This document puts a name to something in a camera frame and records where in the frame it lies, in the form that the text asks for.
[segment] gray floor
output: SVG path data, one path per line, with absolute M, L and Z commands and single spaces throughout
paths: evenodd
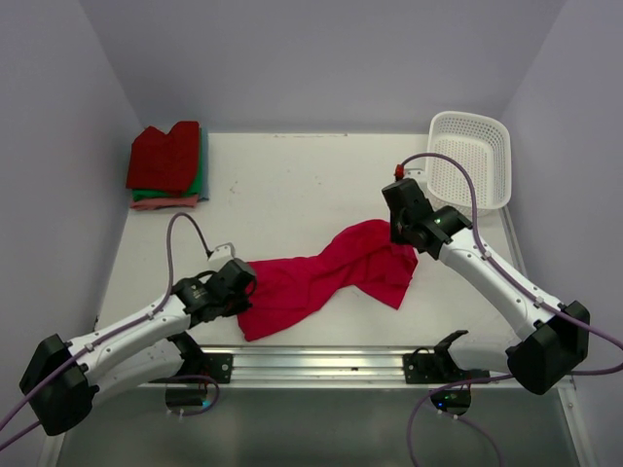
M 233 389 L 214 410 L 179 423 L 164 391 L 137 389 L 95 410 L 65 438 L 58 465 L 375 466 L 411 465 L 406 423 L 421 389 Z M 470 419 L 499 444 L 506 465 L 576 466 L 556 391 L 477 389 Z M 418 414 L 423 466 L 496 466 L 491 445 L 434 411 Z

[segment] lavender wall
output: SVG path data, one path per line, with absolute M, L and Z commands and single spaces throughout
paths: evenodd
M 565 0 L 81 0 L 141 122 L 421 131 L 500 117 Z
M 513 143 L 511 209 L 527 269 L 623 337 L 623 2 L 568 0 L 503 115 Z M 621 352 L 597 338 L 584 368 Z M 577 379 L 604 467 L 623 465 L 623 375 Z
M 84 334 L 128 212 L 126 157 L 140 130 L 75 1 L 0 7 L 0 414 L 37 342 Z M 34 421 L 30 408 L 0 440 Z M 43 430 L 0 454 L 36 465 Z

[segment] red cloth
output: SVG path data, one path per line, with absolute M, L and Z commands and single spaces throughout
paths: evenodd
M 145 198 L 141 201 L 132 201 L 129 207 L 137 211 L 153 211 L 161 207 L 195 207 L 199 201 L 199 195 L 186 198 Z
M 398 309 L 417 264 L 412 247 L 389 241 L 388 222 L 356 224 L 317 256 L 250 263 L 257 289 L 253 307 L 238 315 L 238 325 L 248 341 L 261 339 L 318 311 L 349 285 Z
M 178 122 L 168 134 L 148 126 L 132 143 L 126 188 L 181 197 L 199 169 L 199 123 Z

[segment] white basket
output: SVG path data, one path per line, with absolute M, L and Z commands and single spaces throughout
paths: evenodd
M 510 136 L 497 120 L 464 112 L 442 112 L 430 123 L 428 152 L 460 163 L 474 182 L 478 217 L 510 200 Z M 471 217 L 467 183 L 456 167 L 426 158 L 428 198 L 435 209 L 450 204 Z

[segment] green towel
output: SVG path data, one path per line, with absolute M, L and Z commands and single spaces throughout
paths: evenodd
M 202 132 L 199 133 L 199 166 L 197 170 L 197 175 L 195 175 L 195 179 L 188 190 L 181 196 L 182 198 L 191 197 L 192 195 L 198 195 L 202 190 Z M 132 190 L 132 198 L 134 201 L 141 201 L 145 198 L 173 198 L 167 192 L 161 192 L 160 190 Z

